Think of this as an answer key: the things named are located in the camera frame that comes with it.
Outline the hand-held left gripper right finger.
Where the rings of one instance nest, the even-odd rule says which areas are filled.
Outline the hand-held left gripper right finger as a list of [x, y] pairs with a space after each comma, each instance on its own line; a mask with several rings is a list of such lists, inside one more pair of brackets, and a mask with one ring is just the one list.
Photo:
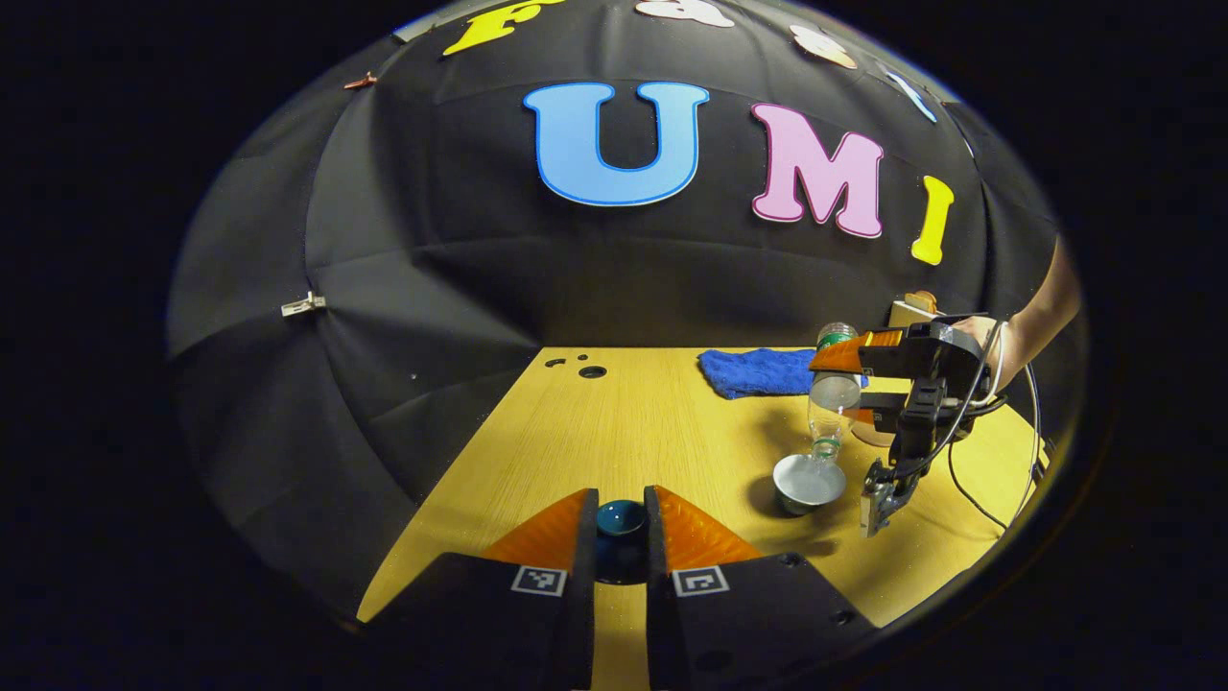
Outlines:
[[824, 690], [876, 626], [795, 554], [763, 554], [659, 485], [648, 512], [650, 687]]

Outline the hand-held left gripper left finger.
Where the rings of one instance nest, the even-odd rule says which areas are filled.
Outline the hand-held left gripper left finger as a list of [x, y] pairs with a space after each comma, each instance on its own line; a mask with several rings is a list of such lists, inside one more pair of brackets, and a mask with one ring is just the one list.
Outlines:
[[596, 517], [581, 488], [478, 555], [443, 552], [368, 625], [413, 690], [588, 690], [596, 664]]

